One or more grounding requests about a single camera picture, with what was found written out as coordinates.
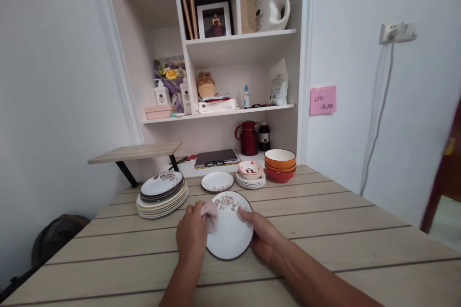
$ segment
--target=wooden table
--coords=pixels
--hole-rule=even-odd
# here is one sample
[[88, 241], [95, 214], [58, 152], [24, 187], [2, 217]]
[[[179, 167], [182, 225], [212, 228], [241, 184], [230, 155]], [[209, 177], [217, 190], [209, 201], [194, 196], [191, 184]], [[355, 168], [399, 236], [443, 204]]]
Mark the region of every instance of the wooden table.
[[[4, 306], [155, 306], [176, 265], [176, 224], [212, 195], [201, 178], [169, 216], [136, 213], [127, 190], [4, 302]], [[387, 306], [461, 306], [461, 254], [306, 166], [286, 185], [230, 188], [339, 277]], [[196, 306], [296, 306], [284, 280], [251, 250], [234, 261], [208, 252]]]

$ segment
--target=pink sticky note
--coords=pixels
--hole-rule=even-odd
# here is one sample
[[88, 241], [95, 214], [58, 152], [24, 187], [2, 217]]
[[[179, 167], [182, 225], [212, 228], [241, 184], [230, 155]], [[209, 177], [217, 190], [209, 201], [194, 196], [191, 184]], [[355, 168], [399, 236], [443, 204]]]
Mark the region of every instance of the pink sticky note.
[[336, 113], [336, 86], [311, 89], [309, 115]]

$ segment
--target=red flask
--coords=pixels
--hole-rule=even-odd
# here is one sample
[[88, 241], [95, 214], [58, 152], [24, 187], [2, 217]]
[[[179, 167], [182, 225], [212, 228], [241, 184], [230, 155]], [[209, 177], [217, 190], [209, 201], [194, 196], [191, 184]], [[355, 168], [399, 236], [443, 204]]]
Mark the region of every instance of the red flask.
[[[255, 130], [257, 122], [254, 121], [243, 121], [241, 125], [235, 129], [235, 138], [240, 140], [241, 152], [245, 156], [256, 156], [259, 152], [258, 143], [259, 137], [258, 132]], [[237, 137], [239, 128], [242, 127], [243, 131], [241, 137]]]

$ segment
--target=wooden stand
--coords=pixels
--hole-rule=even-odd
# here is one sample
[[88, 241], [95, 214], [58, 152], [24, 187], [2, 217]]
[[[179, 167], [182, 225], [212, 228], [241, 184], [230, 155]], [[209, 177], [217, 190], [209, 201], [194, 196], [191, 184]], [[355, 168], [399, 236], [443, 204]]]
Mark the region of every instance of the wooden stand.
[[139, 146], [125, 146], [105, 153], [101, 156], [94, 157], [88, 161], [88, 164], [115, 162], [123, 175], [125, 175], [127, 180], [130, 182], [132, 188], [135, 188], [139, 186], [139, 182], [136, 181], [123, 161], [169, 156], [171, 164], [173, 165], [173, 169], [179, 172], [174, 153], [179, 149], [181, 144], [182, 142], [174, 142]]

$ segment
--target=photo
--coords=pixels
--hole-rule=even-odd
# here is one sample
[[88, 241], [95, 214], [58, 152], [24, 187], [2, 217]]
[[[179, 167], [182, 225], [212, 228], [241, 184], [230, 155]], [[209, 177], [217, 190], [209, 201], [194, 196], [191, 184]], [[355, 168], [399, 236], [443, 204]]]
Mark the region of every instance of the photo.
[[232, 35], [230, 3], [228, 1], [197, 6], [199, 38]]
[[205, 38], [221, 37], [226, 35], [226, 20], [224, 17], [223, 7], [204, 10], [202, 15]]

